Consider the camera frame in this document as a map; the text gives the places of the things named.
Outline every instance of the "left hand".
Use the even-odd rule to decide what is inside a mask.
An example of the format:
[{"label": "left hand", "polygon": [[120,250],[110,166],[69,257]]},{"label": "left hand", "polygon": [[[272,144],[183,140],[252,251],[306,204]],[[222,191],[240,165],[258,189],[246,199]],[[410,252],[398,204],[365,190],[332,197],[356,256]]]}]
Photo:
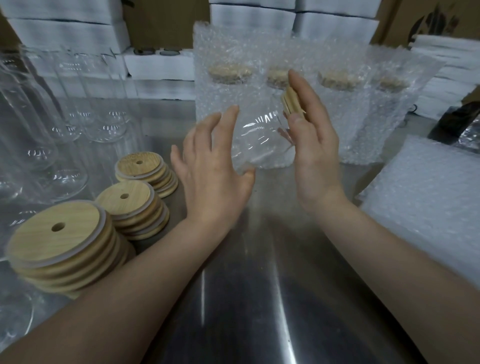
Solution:
[{"label": "left hand", "polygon": [[187,220],[225,234],[238,220],[255,183],[255,169],[240,176],[232,165],[233,129],[238,113],[239,107],[234,105],[223,115],[218,112],[207,116],[185,137],[183,157],[177,146],[172,146],[170,156],[185,189]]}]

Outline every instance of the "hand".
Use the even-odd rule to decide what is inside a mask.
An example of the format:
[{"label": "hand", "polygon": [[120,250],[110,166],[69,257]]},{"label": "hand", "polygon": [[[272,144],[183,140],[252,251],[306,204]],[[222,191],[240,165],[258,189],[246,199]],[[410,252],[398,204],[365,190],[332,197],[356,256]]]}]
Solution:
[{"label": "hand", "polygon": [[329,204],[346,200],[340,182],[338,136],[319,97],[294,70],[288,72],[290,86],[297,92],[306,118],[291,114],[289,134],[295,144],[295,179],[301,206],[321,213]]},{"label": "hand", "polygon": [[183,158],[172,146],[171,161],[185,188],[187,220],[202,227],[225,230],[233,227],[252,194],[255,169],[238,175],[233,169],[233,129],[239,113],[230,106],[198,123],[183,141]]}]

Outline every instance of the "stack of bamboo lids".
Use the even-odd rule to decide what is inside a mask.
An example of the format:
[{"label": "stack of bamboo lids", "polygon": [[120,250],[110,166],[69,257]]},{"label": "stack of bamboo lids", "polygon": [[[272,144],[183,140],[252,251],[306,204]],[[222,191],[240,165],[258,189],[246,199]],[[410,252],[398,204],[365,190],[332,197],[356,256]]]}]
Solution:
[{"label": "stack of bamboo lids", "polygon": [[138,180],[149,183],[160,198],[171,195],[179,180],[157,153],[140,152],[124,156],[115,164],[119,181]]},{"label": "stack of bamboo lids", "polygon": [[135,257],[110,215],[91,201],[66,202],[31,217],[6,253],[23,279],[71,298]]},{"label": "stack of bamboo lids", "polygon": [[156,235],[170,219],[167,205],[153,187],[139,180],[110,186],[96,202],[111,215],[115,228],[130,241]]}]

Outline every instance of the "stainless steel table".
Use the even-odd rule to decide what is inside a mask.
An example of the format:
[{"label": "stainless steel table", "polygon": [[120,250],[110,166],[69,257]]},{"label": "stainless steel table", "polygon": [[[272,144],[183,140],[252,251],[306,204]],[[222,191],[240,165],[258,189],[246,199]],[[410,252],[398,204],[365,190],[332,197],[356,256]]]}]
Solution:
[{"label": "stainless steel table", "polygon": [[[143,112],[151,149],[169,162],[170,146],[181,145],[194,125],[194,104],[146,102]],[[343,166],[350,197],[369,170]],[[137,244],[137,252],[186,216],[182,187],[165,202],[171,211],[167,228]],[[4,210],[2,218],[8,214]],[[5,262],[0,263],[0,275],[13,277]],[[51,313],[68,301],[55,295],[45,295],[45,300]],[[388,310],[301,210],[293,167],[288,167],[257,171],[252,197],[237,225],[192,278],[144,362],[424,361]]]}]

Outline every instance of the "forearm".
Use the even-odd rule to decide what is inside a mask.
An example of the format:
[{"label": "forearm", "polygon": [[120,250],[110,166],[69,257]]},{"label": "forearm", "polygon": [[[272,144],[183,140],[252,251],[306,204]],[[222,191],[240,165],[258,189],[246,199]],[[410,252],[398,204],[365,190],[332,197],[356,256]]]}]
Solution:
[{"label": "forearm", "polygon": [[139,363],[188,281],[223,238],[187,221],[8,348],[5,363]]},{"label": "forearm", "polygon": [[477,362],[478,290],[346,200],[319,209],[316,218],[427,361]]}]

